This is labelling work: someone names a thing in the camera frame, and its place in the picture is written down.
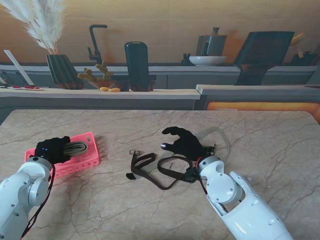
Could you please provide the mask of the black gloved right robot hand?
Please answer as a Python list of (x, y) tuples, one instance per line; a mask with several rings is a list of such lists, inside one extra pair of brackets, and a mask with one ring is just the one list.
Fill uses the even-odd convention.
[(207, 150), (189, 130), (173, 126), (165, 128), (162, 134), (179, 136), (179, 139), (175, 140), (173, 144), (163, 143), (161, 145), (163, 150), (182, 155), (191, 161), (197, 161), (199, 158), (207, 155)]

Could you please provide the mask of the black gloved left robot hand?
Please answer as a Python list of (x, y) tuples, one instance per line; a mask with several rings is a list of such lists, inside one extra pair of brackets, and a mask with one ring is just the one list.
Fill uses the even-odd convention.
[(39, 142), (35, 148), (34, 156), (46, 159), (52, 165), (65, 163), (70, 160), (70, 156), (64, 153), (65, 145), (70, 143), (70, 137), (51, 138)]

